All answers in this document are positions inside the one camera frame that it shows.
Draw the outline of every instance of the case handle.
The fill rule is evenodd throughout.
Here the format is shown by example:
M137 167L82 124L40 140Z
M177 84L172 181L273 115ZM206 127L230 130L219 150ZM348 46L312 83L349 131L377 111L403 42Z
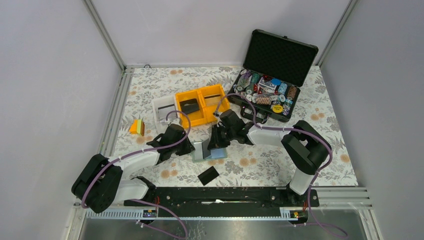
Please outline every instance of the case handle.
M240 110L240 115L245 119L249 119L249 120L253 121L253 114L246 113L245 112L246 108L251 109L250 106L248 106L248 105L242 105L241 110ZM256 116L255 116L257 123L265 124L268 121L268 117L269 117L268 114L266 114L264 118L260 118L260 117L257 117L257 116L258 116L258 111L256 111Z

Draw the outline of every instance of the gray wall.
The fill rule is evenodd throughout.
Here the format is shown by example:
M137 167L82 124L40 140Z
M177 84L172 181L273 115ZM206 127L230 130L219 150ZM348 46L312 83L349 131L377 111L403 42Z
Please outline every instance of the gray wall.
M81 0L0 3L0 239L59 239L120 70Z
M386 240L423 239L424 2L362 0L322 68Z
M241 65L254 29L323 50L349 0L93 2L127 64Z

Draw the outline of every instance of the blue round object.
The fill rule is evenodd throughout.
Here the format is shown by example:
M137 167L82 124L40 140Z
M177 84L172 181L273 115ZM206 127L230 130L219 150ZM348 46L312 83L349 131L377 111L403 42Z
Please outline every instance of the blue round object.
M278 80L277 78L273 78L271 80L271 83L274 84L274 85L276 85L276 86L280 86L281 85L281 81Z

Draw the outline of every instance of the table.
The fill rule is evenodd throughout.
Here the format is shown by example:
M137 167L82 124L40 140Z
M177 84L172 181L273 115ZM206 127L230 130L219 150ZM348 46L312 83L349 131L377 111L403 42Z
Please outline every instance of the table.
M153 98L215 84L221 84L228 92L241 69L241 66L136 68L127 93L113 155L139 150L158 135L153 120ZM307 121L331 144L334 156L333 162L319 174L314 186L357 186L348 150L318 66L311 67L300 89L291 120L282 123L269 118L266 125L289 127L298 120ZM231 109L240 112L240 107L232 103ZM141 118L145 121L145 135L131 135L128 132L131 124L134 119ZM188 136L190 141L208 139L211 125L193 127ZM158 187L201 187L203 185L197 176L214 166L219 176L207 187L277 187L285 186L296 169L283 147L241 145L233 141L227 153L226 159L200 163L193 163L191 155L173 155L159 165L135 172L130 178L143 176Z

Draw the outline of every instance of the orange storage bin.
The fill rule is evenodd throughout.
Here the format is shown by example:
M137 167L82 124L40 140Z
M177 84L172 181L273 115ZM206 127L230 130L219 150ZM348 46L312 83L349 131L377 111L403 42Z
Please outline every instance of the orange storage bin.
M199 104L199 111L192 112L188 115L191 126L199 126L215 122L217 119L213 115L219 101L225 96L223 86L221 84L205 86L195 90L179 92L175 94L176 106L181 111L180 102L196 99ZM219 107L220 112L224 112L230 109L230 102L227 99L222 101ZM185 129L189 128L189 122L184 116L181 116L182 127Z

